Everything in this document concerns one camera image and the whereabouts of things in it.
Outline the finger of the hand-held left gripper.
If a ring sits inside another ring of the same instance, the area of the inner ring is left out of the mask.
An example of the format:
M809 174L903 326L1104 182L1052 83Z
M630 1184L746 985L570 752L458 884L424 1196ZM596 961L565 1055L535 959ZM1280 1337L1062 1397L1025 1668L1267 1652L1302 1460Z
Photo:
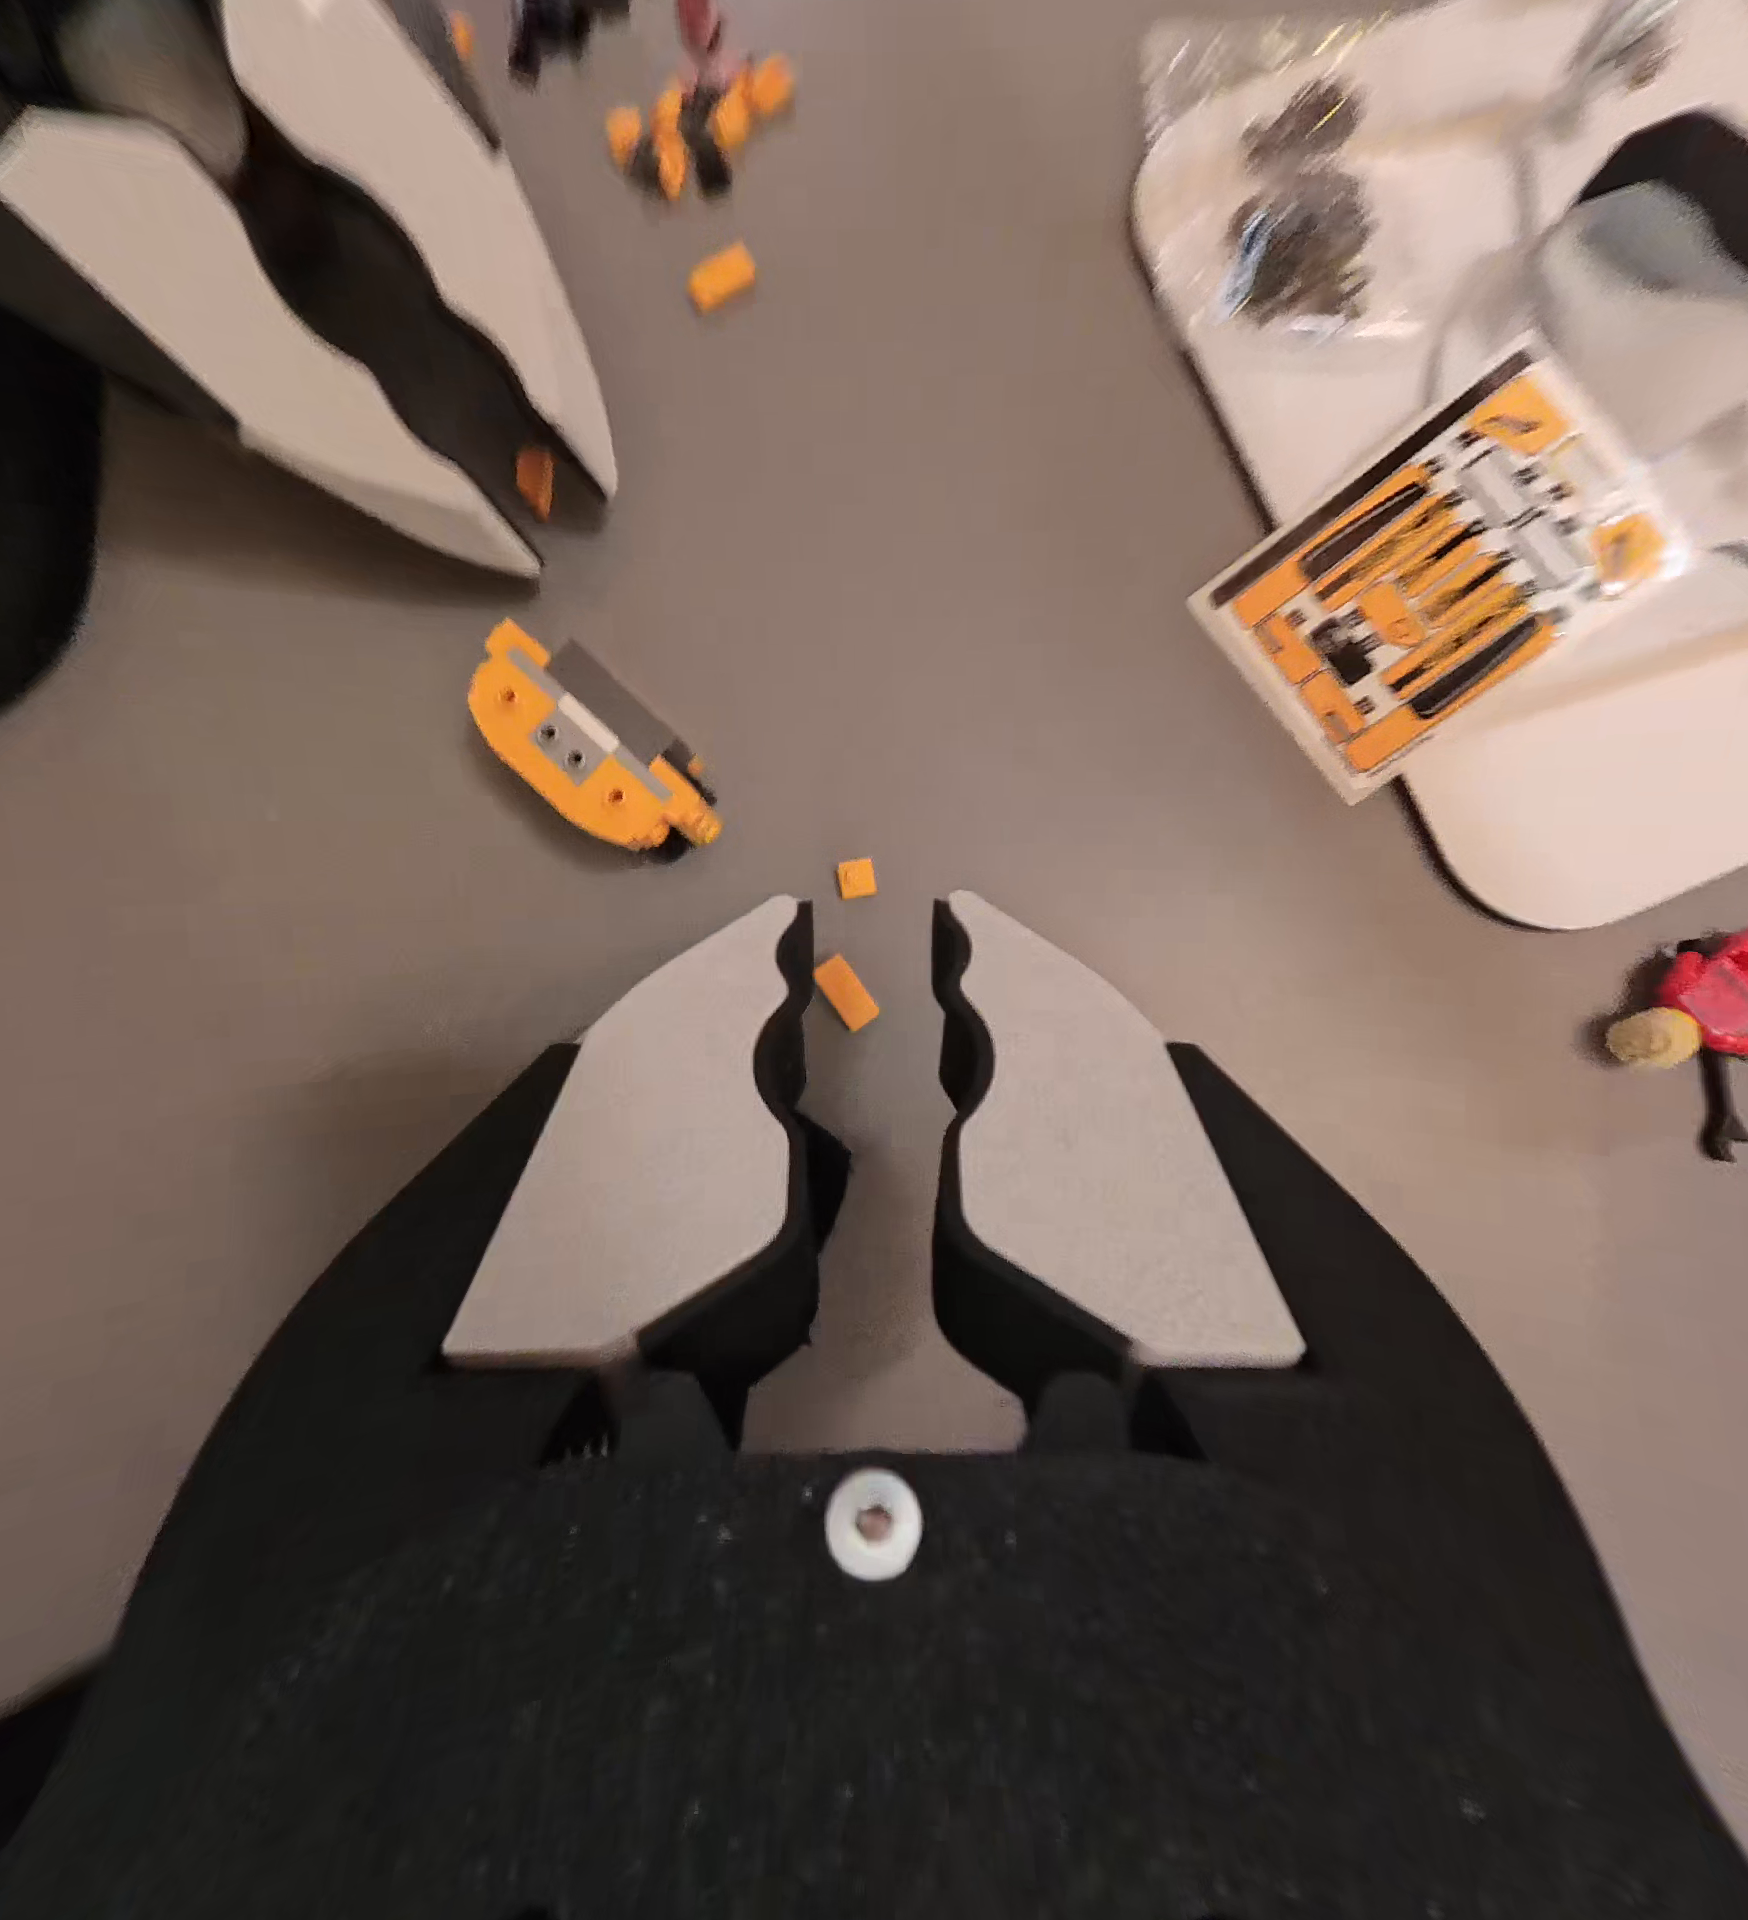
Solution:
M440 556L537 577L478 485L288 306L236 206L171 133L25 109L0 138L0 204L201 388L248 453Z
M225 3L248 102L401 228L447 311L498 351L597 492L619 492L605 399L568 288L435 4Z

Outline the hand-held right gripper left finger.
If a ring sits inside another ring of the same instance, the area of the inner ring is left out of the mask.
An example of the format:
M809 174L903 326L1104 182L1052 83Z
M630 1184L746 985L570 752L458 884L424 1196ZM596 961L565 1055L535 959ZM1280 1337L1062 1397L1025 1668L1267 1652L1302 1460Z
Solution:
M809 1344L854 1168L803 1110L813 906L772 894L570 1046L441 1339L459 1373L691 1380L738 1445Z

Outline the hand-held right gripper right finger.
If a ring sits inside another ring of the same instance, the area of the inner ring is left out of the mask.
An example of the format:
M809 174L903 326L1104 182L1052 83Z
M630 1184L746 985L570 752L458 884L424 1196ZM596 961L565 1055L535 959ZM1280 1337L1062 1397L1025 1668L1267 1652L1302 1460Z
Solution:
M1307 1380L1307 1343L1166 1035L980 893L933 902L949 1104L933 1321L1025 1445L1150 1445L1166 1403Z

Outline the orange lego car section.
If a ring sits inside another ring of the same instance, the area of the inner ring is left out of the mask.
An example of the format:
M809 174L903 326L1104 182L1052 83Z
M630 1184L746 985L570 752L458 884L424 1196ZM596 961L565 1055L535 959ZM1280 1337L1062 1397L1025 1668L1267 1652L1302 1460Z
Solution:
M489 755L585 838L649 861L719 840L701 757L578 640L498 622L465 704Z

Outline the pile of small lego pieces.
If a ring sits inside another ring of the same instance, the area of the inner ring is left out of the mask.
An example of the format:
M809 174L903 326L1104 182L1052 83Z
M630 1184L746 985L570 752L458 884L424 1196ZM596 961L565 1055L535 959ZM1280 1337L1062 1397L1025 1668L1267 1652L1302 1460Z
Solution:
M597 31L626 26L638 10L631 3L511 3L506 73L532 88L552 60L578 65ZM605 155L621 181L654 200L677 202L687 187L719 200L751 136L794 109L796 70L784 55L744 49L729 4L669 3L664 10L672 20L669 81L645 106L605 114Z

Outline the red lego minifigure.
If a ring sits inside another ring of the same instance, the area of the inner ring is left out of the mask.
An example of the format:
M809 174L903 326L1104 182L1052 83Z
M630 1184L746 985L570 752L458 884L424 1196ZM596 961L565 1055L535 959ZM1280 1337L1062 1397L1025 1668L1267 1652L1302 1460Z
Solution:
M1659 957L1640 1007L1606 1027L1603 1049L1625 1068L1671 1070L1706 1055L1748 1061L1748 926Z

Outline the white book stand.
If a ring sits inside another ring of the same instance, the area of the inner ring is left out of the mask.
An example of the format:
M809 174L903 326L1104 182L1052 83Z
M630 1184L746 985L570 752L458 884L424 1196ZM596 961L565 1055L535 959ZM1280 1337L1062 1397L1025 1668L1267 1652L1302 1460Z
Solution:
M1687 570L1501 684L1398 787L1512 924L1620 923L1748 866L1748 277L1671 212L1575 210L1632 133L1748 134L1748 4L1302 4L1384 37L1430 325L1393 346L1190 348L1269 530L1535 334L1609 415Z

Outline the orange sticker sheet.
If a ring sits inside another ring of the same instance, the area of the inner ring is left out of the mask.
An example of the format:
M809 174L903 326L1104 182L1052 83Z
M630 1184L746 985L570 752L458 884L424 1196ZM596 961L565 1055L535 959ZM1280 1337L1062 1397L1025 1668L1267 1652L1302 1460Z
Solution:
M1612 416L1535 334L1188 602L1342 804L1692 562Z

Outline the clear bag of dark pieces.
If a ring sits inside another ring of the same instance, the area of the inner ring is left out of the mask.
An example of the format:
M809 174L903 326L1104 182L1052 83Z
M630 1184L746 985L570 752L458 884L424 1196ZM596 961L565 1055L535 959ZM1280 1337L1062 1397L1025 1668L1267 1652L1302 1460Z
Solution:
M1430 326L1390 155L1396 18L1378 7L1182 14L1142 37L1128 226L1188 348L1393 346Z

